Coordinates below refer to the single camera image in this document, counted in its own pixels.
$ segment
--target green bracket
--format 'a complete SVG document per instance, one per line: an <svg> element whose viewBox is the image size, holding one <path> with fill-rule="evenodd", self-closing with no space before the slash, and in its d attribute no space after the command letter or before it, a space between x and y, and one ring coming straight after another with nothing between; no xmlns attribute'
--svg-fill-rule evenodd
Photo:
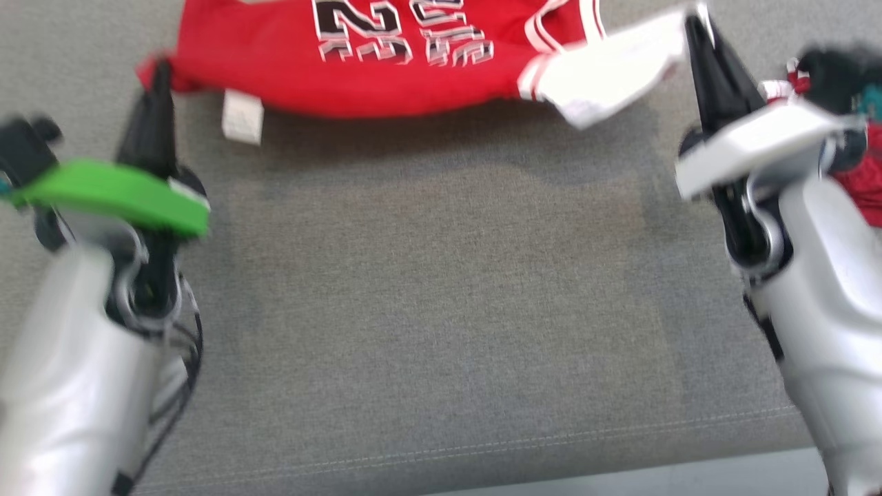
<svg viewBox="0 0 882 496"><path fill-rule="evenodd" d="M171 229L182 237L208 232L208 202L176 191L140 169L88 159L63 163L28 186L0 198L16 208L63 207L118 217L145 229Z"/></svg>

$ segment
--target gray fabric surface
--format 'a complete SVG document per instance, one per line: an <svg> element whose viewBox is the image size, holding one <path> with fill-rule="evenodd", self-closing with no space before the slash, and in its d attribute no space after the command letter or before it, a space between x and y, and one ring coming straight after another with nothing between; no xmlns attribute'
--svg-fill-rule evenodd
<svg viewBox="0 0 882 496"><path fill-rule="evenodd" d="M662 4L602 12L611 29ZM772 76L808 36L881 42L880 5L713 10ZM173 43L180 8L4 3L0 109L54 116L63 156L112 156L131 68ZM141 494L414 495L809 444L714 210L676 194L688 71L586 132L525 102L370 123L271 113L258 149L224 141L220 107L179 100L214 207L183 260L206 364ZM0 348L48 260L28 227L0 212Z"/></svg>

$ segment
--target stitching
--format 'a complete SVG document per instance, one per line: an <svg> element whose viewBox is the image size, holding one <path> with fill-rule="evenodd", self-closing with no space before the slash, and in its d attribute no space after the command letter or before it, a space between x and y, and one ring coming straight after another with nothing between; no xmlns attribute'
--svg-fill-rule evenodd
<svg viewBox="0 0 882 496"><path fill-rule="evenodd" d="M607 440L607 439L626 438L626 437L648 435L648 434L655 435L655 434L662 434L665 432L689 431L689 430L696 430L696 429L704 429L707 427L716 427L719 425L743 424L743 423L747 423L747 422L752 422L754 420L761 420L761 419L768 419L768 418L791 417L794 415L799 415L799 412L789 411L786 413L777 413L777 414L773 414L773 415L766 415L763 417L741 418L741 419L737 419L737 420L729 420L727 422L717 422L717 423L713 423L713 424L704 424L704 425L687 425L687 426L675 427L675 428L671 428L671 429L663 429L663 430L659 430L659 431L624 432L624 433L619 433L619 434L613 434L610 436L600 436L596 439L597 440ZM469 453L454 453L452 455L431 456L431 457L415 459L415 460L399 460L397 462L382 462L382 463L373 463L373 464L368 464L368 465L354 465L351 467L335 467L333 469L315 470L312 472L302 472L299 474L297 474L297 473L295 473L295 474L273 474L273 475L269 475L269 476L260 476L260 477L242 477L242 478L232 479L232 480L228 480L228 481L215 481L215 482L210 482L207 484L179 485L179 486L168 485L169 487L163 488L163 489L151 489L151 490L147 490L147 491L137 491L137 494L152 494L152 493L164 491L166 489L170 489L170 490L174 490L174 491L181 491L181 490L193 489L196 487L210 487L213 485L234 485L234 484L240 484L243 482L256 482L256 481L270 480L270 479L283 478L283 477L297 478L297 477L314 476L314 475L319 475L319 474L327 474L327 473L331 473L331 472L341 472L341 471L348 471L348 470L376 469L376 468L380 468L380 467L402 465L405 463L434 462L434 461L438 461L438 460L444 460L444 459L448 459L448 458L457 458L457 457L462 457L462 456L497 454L497 453L506 453L506 452L510 452L510 451L519 451L519 450L524 450L524 449L534 449L534 448L539 448L539 447L570 445L570 444L584 442L584 441L587 441L590 439L592 439L592 438L588 438L588 439L584 439L584 440L558 441L558 442L553 442L553 443L539 443L539 444L526 445L526 446L503 447L503 448L488 449L488 450L483 450L483 451L474 451L474 452L469 452Z"/></svg>
<svg viewBox="0 0 882 496"><path fill-rule="evenodd" d="M241 471L241 472L232 472L232 473L226 473L226 474L215 474L215 475L209 475L209 476L194 477L194 478L186 479L185 481L182 481L182 482L197 483L197 482L203 482L203 481L209 481L209 480L223 479L226 477L254 476L257 474L270 474L270 473L274 473L274 472L289 473L289 472L301 470L301 469L315 469L315 468L322 468L322 467L330 467L333 465L350 465L350 464L363 463L363 462L380 462L383 460L389 460L391 458L418 457L421 455L433 455L433 454L438 454L438 453L447 453L447 452L451 452L451 451L467 451L467 450L474 450L474 449L482 449L482 448L486 448L486 447L509 446L509 445L524 444L524 443L542 442L542 441L548 441L548 440L567 440L567 439L572 439L572 438L581 438L584 436L589 436L589 439L592 439L592 438L595 438L599 434L606 434L606 433L613 433L613 432L633 432L633 431L643 431L646 429L656 429L659 427L664 428L664 427L672 427L672 426L677 426L677 425L711 423L711 422L717 421L717 420L739 418L739 417L748 417L748 416L757 416L757 415L761 416L759 418L767 418L767 417L769 417L767 414L772 414L774 412L780 412L783 410L792 410L794 408L795 407L793 405L788 405L788 406L782 406L782 407L766 409L766 410L756 410L756 411L748 411L748 412L742 412L742 413L730 413L727 415L718 415L718 416L713 416L713 417L699 417L699 418L694 418L691 420L677 420L674 422L663 422L663 423L659 423L659 424L632 425L632 426L627 426L627 427L610 427L607 429L595 429L592 431L572 432L572 433L566 433L566 434L554 434L554 435L550 435L550 436L525 438L525 439L521 439L521 440L496 441L496 442L473 444L473 445L466 445L466 446L459 446L459 447L440 447L440 448L433 448L433 449L425 449L422 451L410 451L410 452L404 452L404 453L396 453L396 454L391 454L391 455L373 455L373 456L365 456L363 458L349 458L349 459L344 459L344 460L336 460L336 461L332 461L332 462L304 463L304 464L300 464L300 465L292 465L290 467L281 467L281 468L273 468L273 469L246 470L246 471ZM616 436L617 436L616 434L613 434L612 436L607 436L607 437L616 437ZM552 445L538 445L538 446L555 446L555 445L552 444ZM474 453L465 453L463 455L474 455ZM153 484L153 485L143 485L141 487L144 489L152 489L152 488L158 488L158 487L170 487L170 486L175 486L175 485L176 485L175 483L161 483L161 484Z"/></svg>

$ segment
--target pile of clothes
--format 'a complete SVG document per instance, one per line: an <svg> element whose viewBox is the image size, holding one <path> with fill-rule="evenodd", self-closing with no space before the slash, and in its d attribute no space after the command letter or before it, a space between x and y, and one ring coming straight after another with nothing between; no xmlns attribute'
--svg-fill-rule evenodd
<svg viewBox="0 0 882 496"><path fill-rule="evenodd" d="M882 54L866 47L809 49L787 62L787 80L763 81L770 103L804 98L838 115L867 118L866 153L856 167L832 170L867 222L882 228Z"/></svg>

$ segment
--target red cloth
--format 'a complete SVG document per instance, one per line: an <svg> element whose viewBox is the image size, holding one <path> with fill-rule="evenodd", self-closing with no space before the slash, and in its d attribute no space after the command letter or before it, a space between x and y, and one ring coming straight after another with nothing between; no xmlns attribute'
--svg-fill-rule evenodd
<svg viewBox="0 0 882 496"><path fill-rule="evenodd" d="M603 38L599 0L186 0L174 89L235 89L329 117L520 98L542 52ZM152 80L154 60L139 76Z"/></svg>
<svg viewBox="0 0 882 496"><path fill-rule="evenodd" d="M871 226L882 228L882 123L870 124L867 154L856 168L833 176Z"/></svg>

